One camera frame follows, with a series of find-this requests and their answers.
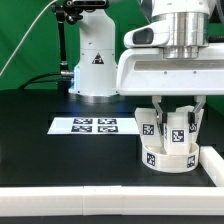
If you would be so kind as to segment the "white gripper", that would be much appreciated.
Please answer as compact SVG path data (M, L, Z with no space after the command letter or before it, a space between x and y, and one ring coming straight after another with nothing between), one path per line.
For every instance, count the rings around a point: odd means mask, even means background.
M224 44L201 48L195 59L165 59L161 48L135 48L120 57L116 88L120 95L153 96L160 132L167 113L161 96L195 96L188 123L197 124L208 95L224 95Z

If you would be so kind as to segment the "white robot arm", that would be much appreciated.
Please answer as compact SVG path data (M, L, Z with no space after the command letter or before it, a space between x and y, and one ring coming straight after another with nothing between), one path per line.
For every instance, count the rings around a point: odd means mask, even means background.
M207 22L218 0L141 0L149 24L124 36L127 50L115 53L115 25L97 10L80 24L80 61L72 92L90 101L116 93L194 96L195 121L208 95L224 95L224 43L209 43Z

